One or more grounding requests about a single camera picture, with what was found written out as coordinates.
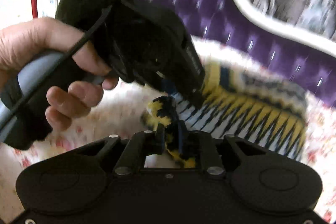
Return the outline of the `person left hand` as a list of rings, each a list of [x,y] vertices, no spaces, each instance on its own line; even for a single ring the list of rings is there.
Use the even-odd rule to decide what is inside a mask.
[[[1,30],[1,85],[5,85],[37,54],[47,50],[68,51],[83,32],[53,18],[39,18]],[[104,77],[101,85],[75,81],[67,91],[53,86],[46,98],[49,107],[45,116],[57,131],[68,129],[72,120],[89,114],[102,100],[105,90],[112,90],[118,79],[110,75],[111,68],[98,56],[91,43],[86,43],[73,57],[83,70]]]

